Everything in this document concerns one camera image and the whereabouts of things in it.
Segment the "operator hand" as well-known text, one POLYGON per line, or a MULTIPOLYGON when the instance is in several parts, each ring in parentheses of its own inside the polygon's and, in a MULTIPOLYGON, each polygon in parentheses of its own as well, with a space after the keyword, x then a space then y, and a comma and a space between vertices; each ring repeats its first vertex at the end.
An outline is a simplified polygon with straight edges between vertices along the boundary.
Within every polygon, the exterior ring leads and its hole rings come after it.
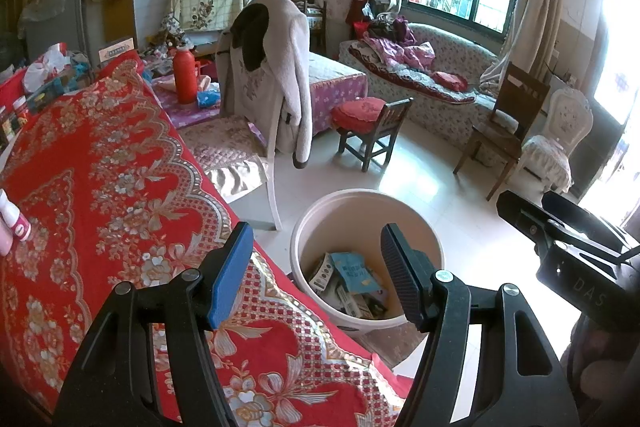
POLYGON ((639 402, 639 352, 628 361, 602 359, 580 375, 579 389, 588 398, 616 407, 639 402))

